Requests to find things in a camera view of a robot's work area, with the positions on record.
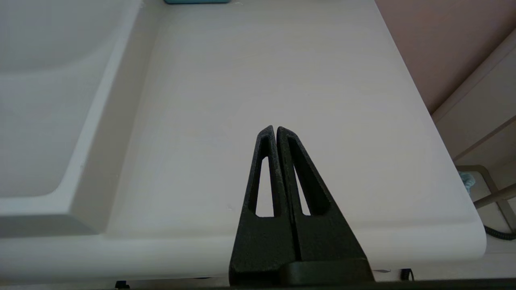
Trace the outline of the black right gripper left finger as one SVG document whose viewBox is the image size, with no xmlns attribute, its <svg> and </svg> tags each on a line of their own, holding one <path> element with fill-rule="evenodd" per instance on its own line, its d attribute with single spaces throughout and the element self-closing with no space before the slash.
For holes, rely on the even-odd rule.
<svg viewBox="0 0 516 290">
<path fill-rule="evenodd" d="M 273 215 L 256 213 L 263 160 L 268 161 Z M 243 205 L 229 264 L 231 286 L 273 286 L 282 283 L 282 269 L 297 259 L 292 196 L 273 126 L 256 138 Z"/>
</svg>

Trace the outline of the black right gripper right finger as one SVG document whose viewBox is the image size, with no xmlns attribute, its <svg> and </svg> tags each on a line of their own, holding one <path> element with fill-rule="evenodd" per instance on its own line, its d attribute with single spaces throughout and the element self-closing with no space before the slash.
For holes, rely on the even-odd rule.
<svg viewBox="0 0 516 290">
<path fill-rule="evenodd" d="M 362 247 L 300 138 L 293 131 L 278 127 L 277 149 L 297 259 L 366 261 Z"/>
</svg>

